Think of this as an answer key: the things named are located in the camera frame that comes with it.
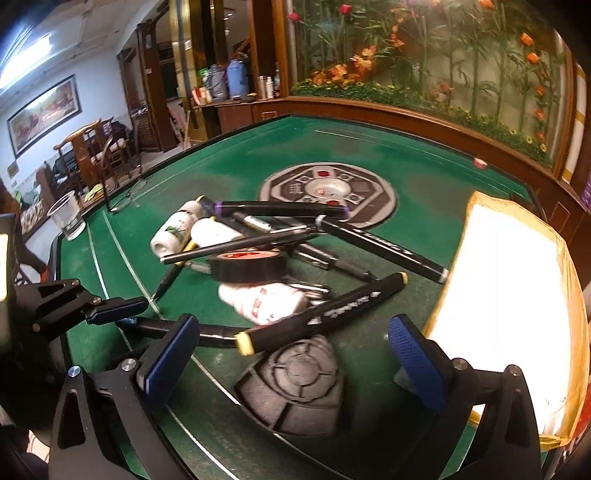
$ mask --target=bottle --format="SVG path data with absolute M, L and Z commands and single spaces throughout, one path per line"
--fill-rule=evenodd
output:
M 240 232 L 213 218 L 202 218 L 191 228 L 191 239 L 200 247 L 222 244 L 243 236 Z
M 218 290 L 221 301 L 238 315 L 258 325 L 282 319 L 306 308 L 306 295 L 284 283 L 243 285 L 222 283 Z
M 152 252 L 158 258 L 179 253 L 189 241 L 191 228 L 202 216 L 203 207 L 199 202 L 191 200 L 185 203 L 158 229 L 150 241 Z
M 275 78 L 273 79 L 275 86 L 275 97 L 280 97 L 281 75 L 279 74 L 279 64 L 275 62 Z
M 267 98 L 267 89 L 265 88 L 265 77 L 263 77 L 263 75 L 260 75 L 260 77 L 256 79 L 256 85 L 258 87 L 258 94 L 261 100 Z
M 274 93 L 274 88 L 273 88 L 273 78 L 267 77 L 267 84 L 265 85 L 265 87 L 267 88 L 267 91 L 266 91 L 267 98 L 274 98 L 275 93 Z

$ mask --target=thermos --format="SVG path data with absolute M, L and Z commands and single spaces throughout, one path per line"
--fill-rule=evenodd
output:
M 265 77 L 263 75 L 257 78 L 256 85 L 258 88 L 257 93 L 259 94 L 259 98 L 262 100 L 267 98 L 267 87 L 265 86 Z
M 228 76 L 230 97 L 244 97 L 248 94 L 246 67 L 241 60 L 232 60 L 226 67 L 226 75 Z
M 219 65 L 214 64 L 209 68 L 206 86 L 212 94 L 213 101 L 228 99 L 228 87 L 226 86 L 226 72 Z

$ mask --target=black electrical tape roll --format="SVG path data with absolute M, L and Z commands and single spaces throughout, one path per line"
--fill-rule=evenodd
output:
M 251 250 L 209 257 L 212 278 L 223 283 L 270 283 L 287 275 L 283 252 Z

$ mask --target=blue gripper pad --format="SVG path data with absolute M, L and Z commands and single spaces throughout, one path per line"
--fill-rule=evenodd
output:
M 169 332 L 142 355 L 137 381 L 144 404 L 155 411 L 164 407 L 195 347 L 199 344 L 199 321 L 182 315 Z
M 423 334 L 406 315 L 400 314 L 390 320 L 388 340 L 425 408 L 443 411 L 447 403 L 446 382 L 421 347 L 421 344 L 430 347 Z

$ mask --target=picture frame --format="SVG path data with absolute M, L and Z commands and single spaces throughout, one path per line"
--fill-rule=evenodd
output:
M 48 88 L 8 119 L 14 157 L 72 117 L 82 113 L 76 76 L 71 75 Z

